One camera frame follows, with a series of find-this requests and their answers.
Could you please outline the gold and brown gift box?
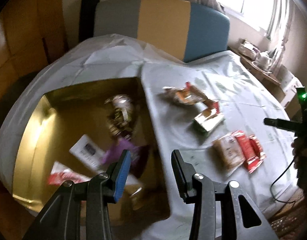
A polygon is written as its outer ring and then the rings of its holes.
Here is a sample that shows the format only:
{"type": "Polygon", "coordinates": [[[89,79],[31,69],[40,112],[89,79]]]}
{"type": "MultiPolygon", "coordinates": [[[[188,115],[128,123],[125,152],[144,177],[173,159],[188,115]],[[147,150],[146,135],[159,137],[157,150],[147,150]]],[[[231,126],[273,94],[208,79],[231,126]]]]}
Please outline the gold and brown gift box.
{"type": "Polygon", "coordinates": [[[109,206],[113,225],[132,220],[147,224],[170,216],[160,153],[147,109],[143,87],[137,77],[81,83],[47,92],[34,103],[17,151],[12,195],[24,207],[40,211],[56,186],[48,184],[55,162],[85,176],[94,172],[70,153],[86,135],[96,148],[107,151],[117,143],[108,126],[113,108],[107,99],[126,95],[134,105],[131,142],[141,147],[138,179],[118,204],[109,206]]]}

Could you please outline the wooden side table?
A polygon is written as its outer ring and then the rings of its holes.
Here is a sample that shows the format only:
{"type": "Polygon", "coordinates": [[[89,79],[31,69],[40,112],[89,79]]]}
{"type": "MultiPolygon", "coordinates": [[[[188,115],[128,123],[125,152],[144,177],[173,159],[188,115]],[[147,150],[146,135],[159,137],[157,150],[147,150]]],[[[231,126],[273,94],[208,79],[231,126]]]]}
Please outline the wooden side table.
{"type": "Polygon", "coordinates": [[[237,49],[232,48],[231,46],[228,46],[228,49],[240,56],[240,62],[241,64],[258,80],[260,81],[263,86],[270,92],[272,92],[274,89],[279,88],[281,83],[277,80],[277,78],[273,74],[266,74],[261,69],[255,67],[252,64],[252,61],[245,57],[244,55],[241,55],[237,49]]]}

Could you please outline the black and gold snack packet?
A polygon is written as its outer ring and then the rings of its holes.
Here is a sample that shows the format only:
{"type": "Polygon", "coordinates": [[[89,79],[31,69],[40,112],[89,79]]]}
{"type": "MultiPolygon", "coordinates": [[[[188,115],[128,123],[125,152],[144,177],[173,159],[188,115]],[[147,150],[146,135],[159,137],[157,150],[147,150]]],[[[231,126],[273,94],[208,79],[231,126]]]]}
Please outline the black and gold snack packet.
{"type": "Polygon", "coordinates": [[[118,94],[104,102],[107,113],[107,127],[114,137],[130,140],[136,122],[135,107],[129,96],[118,94]]]}

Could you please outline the white sachet with black label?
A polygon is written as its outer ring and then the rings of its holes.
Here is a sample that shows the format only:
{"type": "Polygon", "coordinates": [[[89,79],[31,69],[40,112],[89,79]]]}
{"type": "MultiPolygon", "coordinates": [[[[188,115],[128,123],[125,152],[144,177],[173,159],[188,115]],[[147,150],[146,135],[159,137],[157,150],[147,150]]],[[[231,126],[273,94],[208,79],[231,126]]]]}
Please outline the white sachet with black label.
{"type": "Polygon", "coordinates": [[[93,172],[104,172],[109,165],[102,165],[101,160],[106,151],[102,150],[89,136],[84,134],[69,152],[93,172]]]}

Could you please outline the light blue patterned tablecloth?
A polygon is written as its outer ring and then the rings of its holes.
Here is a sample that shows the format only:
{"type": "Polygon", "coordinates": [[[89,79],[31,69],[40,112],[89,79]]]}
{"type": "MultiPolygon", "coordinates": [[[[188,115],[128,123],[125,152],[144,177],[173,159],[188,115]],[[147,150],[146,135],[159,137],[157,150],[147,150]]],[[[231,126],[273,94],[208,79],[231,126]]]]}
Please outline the light blue patterned tablecloth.
{"type": "Polygon", "coordinates": [[[0,129],[0,180],[39,212],[56,191],[47,179],[68,166],[96,188],[96,175],[131,152],[127,185],[109,206],[114,239],[187,239],[193,204],[179,195],[172,152],[192,176],[244,190],[271,218],[296,190],[291,132],[276,98],[223,51],[184,63],[154,46],[112,34],[90,38],[44,68],[0,129]]]}

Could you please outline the white cardboard box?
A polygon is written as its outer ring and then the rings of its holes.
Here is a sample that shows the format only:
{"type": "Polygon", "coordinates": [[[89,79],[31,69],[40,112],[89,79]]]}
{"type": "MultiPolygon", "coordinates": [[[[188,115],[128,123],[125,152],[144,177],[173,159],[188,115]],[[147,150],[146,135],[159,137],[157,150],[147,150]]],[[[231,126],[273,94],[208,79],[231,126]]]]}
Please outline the white cardboard box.
{"type": "Polygon", "coordinates": [[[281,83],[280,88],[284,94],[280,103],[284,109],[286,109],[297,94],[296,88],[302,87],[303,85],[284,65],[281,65],[277,74],[277,79],[281,83]]]}

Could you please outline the clear orange snack packet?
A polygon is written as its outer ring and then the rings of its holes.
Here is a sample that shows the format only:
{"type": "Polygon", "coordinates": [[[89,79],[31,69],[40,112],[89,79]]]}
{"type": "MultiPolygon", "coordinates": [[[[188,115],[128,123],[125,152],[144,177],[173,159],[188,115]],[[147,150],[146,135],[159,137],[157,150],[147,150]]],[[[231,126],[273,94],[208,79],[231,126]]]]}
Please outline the clear orange snack packet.
{"type": "Polygon", "coordinates": [[[180,105],[191,106],[202,101],[199,96],[196,96],[187,88],[178,89],[176,87],[164,86],[163,90],[166,97],[180,105]]]}

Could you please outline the right side curtain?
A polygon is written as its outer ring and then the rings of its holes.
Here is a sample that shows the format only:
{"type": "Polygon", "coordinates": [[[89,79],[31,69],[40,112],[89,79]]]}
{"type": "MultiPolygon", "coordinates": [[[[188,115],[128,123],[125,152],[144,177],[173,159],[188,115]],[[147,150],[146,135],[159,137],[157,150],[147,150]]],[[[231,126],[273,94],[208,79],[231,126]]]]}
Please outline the right side curtain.
{"type": "Polygon", "coordinates": [[[277,74],[289,40],[295,4],[292,0],[273,0],[273,10],[266,37],[270,40],[269,55],[272,59],[269,71],[277,74]]]}

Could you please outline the grey yellow blue sofa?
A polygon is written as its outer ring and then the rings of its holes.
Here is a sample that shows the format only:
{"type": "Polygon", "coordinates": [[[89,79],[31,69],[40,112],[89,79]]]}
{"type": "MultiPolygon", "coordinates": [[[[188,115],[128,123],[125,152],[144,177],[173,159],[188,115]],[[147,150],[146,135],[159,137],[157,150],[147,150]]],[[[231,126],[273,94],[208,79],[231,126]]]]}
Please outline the grey yellow blue sofa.
{"type": "Polygon", "coordinates": [[[95,10],[94,36],[119,34],[191,62],[227,49],[230,19],[184,0],[107,0],[95,10]]]}

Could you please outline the large red snack packet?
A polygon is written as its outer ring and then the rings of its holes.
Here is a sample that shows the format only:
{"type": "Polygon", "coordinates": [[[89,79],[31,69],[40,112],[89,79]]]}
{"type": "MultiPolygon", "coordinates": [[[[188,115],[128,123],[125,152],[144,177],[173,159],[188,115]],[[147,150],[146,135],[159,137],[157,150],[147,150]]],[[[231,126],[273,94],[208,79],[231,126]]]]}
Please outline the large red snack packet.
{"type": "Polygon", "coordinates": [[[254,150],[250,144],[249,135],[247,135],[243,131],[235,131],[232,133],[238,142],[242,153],[245,158],[244,166],[249,172],[249,174],[253,173],[263,161],[260,161],[259,158],[254,153],[254,150]]]}

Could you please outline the purple snack packet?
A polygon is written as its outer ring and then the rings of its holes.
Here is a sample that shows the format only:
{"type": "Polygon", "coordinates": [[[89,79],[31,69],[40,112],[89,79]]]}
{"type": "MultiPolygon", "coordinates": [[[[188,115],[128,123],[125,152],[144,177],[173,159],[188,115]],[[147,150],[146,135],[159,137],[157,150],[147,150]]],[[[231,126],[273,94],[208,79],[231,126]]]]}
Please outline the purple snack packet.
{"type": "Polygon", "coordinates": [[[109,165],[119,160],[123,150],[130,151],[131,165],[136,165],[140,158],[140,147],[134,145],[132,142],[118,138],[112,146],[107,150],[101,160],[102,165],[109,165]]]}

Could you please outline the red white round-logo packet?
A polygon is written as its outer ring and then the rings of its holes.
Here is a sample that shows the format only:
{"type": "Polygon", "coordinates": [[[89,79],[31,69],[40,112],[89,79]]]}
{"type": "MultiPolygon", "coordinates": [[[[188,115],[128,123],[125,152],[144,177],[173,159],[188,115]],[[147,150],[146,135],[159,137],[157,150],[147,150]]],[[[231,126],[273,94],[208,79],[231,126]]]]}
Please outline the red white round-logo packet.
{"type": "Polygon", "coordinates": [[[58,161],[54,162],[51,173],[47,180],[48,185],[60,186],[67,180],[71,180],[76,184],[90,181],[91,178],[73,171],[58,161]]]}

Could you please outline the beige pastry packet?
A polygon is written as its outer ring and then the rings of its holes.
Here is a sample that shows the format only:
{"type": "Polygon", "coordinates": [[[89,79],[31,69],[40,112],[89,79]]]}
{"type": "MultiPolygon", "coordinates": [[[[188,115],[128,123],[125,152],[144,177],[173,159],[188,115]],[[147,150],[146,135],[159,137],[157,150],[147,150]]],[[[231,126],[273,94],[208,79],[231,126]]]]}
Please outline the beige pastry packet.
{"type": "Polygon", "coordinates": [[[245,161],[244,154],[233,133],[227,133],[214,140],[213,148],[221,159],[227,176],[230,176],[238,167],[241,167],[245,161]]]}

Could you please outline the white teapot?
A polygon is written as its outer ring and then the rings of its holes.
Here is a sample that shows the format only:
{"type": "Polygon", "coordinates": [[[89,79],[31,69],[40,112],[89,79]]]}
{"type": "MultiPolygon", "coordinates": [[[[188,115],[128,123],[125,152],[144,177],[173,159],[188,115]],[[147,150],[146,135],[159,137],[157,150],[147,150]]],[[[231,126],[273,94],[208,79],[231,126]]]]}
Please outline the white teapot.
{"type": "Polygon", "coordinates": [[[268,52],[259,52],[256,57],[256,62],[263,68],[269,68],[272,64],[272,59],[269,57],[268,52]]]}

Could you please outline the green yellow cracker pack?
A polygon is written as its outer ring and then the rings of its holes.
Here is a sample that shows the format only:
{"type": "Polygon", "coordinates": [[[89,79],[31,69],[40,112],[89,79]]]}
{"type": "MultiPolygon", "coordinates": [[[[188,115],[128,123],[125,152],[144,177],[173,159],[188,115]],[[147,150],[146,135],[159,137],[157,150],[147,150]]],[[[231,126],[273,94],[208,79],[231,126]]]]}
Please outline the green yellow cracker pack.
{"type": "Polygon", "coordinates": [[[222,113],[215,109],[205,109],[193,120],[195,128],[202,133],[211,133],[225,119],[222,113]]]}

